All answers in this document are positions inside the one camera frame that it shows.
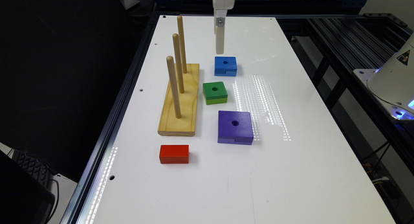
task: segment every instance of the green square block with hole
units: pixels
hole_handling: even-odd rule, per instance
[[[207,105],[227,103],[227,91],[223,82],[202,84],[202,93],[204,94]]]

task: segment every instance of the wooden board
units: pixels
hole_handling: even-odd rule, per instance
[[[184,93],[179,93],[181,118],[175,118],[171,84],[168,82],[166,98],[158,126],[162,136],[192,137],[195,134],[195,114],[197,112],[197,93],[199,88],[199,64],[187,64],[183,74]]]

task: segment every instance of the red block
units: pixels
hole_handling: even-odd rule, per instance
[[[188,163],[188,145],[161,145],[160,162]]]

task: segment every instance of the white table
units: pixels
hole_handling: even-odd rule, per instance
[[[178,33],[161,17],[80,222],[395,223],[276,19],[226,18],[236,77],[214,76],[213,17],[184,16],[184,31],[187,63],[200,64],[195,136],[157,134]],[[202,83],[216,81],[228,102],[207,106]],[[253,145],[218,144],[218,110],[250,111]],[[189,144],[190,163],[160,164],[161,144]]]

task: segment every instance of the purple square block with hole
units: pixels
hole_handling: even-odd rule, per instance
[[[246,111],[219,111],[218,143],[253,143],[253,127],[250,113]]]

